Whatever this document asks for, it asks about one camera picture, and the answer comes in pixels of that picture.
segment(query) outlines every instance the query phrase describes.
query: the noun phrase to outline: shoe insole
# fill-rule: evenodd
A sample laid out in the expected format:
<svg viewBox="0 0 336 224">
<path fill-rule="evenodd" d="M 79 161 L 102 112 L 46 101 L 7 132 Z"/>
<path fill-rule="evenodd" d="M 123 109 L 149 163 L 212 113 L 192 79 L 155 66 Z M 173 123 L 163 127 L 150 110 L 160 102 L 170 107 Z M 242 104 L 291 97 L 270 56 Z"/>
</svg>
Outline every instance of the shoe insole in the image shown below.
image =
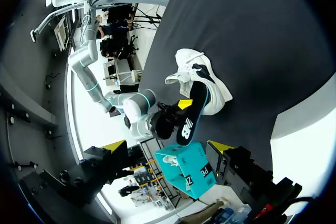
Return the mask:
<svg viewBox="0 0 336 224">
<path fill-rule="evenodd" d="M 188 145 L 196 133 L 196 127 L 204 107 L 210 101 L 210 94 L 205 84 L 194 81 L 190 91 L 192 105 L 185 109 L 178 127 L 176 141 L 180 145 Z"/>
</svg>

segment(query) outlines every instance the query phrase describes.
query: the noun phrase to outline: black table surface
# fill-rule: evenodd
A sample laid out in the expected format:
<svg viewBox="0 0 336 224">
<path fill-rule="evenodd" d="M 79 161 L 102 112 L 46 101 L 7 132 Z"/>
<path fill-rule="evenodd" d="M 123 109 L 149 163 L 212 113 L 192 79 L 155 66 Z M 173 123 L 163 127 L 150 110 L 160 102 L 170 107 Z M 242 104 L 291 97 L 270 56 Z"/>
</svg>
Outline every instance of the black table surface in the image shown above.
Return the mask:
<svg viewBox="0 0 336 224">
<path fill-rule="evenodd" d="M 166 104 L 183 99 L 179 84 L 164 84 L 177 71 L 180 48 L 205 52 L 233 95 L 218 114 L 201 117 L 194 140 L 204 147 L 208 140 L 242 145 L 264 169 L 272 169 L 277 114 L 334 73 L 328 40 L 307 0 L 170 0 L 140 84 Z"/>
</svg>

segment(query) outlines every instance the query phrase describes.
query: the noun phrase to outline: blue bottle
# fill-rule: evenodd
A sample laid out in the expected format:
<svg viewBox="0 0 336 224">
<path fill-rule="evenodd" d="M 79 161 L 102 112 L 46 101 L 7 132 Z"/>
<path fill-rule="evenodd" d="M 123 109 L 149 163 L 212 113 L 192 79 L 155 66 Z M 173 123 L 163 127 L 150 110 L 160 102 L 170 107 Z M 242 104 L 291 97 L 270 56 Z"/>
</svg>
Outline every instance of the blue bottle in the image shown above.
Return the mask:
<svg viewBox="0 0 336 224">
<path fill-rule="evenodd" d="M 247 218 L 247 215 L 250 212 L 250 206 L 243 205 L 225 222 L 225 224 L 243 224 L 243 221 Z"/>
<path fill-rule="evenodd" d="M 233 215 L 233 213 L 234 211 L 231 208 L 227 207 L 223 209 L 223 211 L 215 217 L 215 220 L 213 223 L 214 224 L 224 223 L 228 218 L 231 217 L 231 215 Z"/>
</svg>

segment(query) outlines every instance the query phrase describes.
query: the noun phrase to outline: red object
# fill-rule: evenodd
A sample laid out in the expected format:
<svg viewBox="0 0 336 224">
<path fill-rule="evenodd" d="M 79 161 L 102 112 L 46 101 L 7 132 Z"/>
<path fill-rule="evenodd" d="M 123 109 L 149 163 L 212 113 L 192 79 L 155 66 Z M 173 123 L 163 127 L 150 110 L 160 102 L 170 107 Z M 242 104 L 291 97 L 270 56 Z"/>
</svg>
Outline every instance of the red object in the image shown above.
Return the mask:
<svg viewBox="0 0 336 224">
<path fill-rule="evenodd" d="M 264 215 L 265 213 L 271 211 L 274 207 L 271 204 L 266 204 L 265 207 L 262 209 L 262 211 L 257 215 L 257 218 L 259 218 L 260 216 Z"/>
</svg>

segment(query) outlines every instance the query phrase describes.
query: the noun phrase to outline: shoe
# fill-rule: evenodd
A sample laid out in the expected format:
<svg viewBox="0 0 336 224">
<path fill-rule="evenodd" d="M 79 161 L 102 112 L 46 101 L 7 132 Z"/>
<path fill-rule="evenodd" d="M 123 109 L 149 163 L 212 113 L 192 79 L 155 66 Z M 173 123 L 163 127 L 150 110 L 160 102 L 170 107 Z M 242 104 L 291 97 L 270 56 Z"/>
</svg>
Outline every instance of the shoe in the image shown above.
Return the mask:
<svg viewBox="0 0 336 224">
<path fill-rule="evenodd" d="M 180 83 L 180 94 L 189 98 L 194 81 L 204 83 L 209 89 L 210 101 L 204 107 L 203 115 L 218 113 L 225 102 L 232 100 L 232 95 L 225 84 L 219 80 L 211 67 L 210 60 L 203 52 L 193 49 L 180 49 L 176 52 L 177 73 L 165 79 L 166 84 Z"/>
</svg>

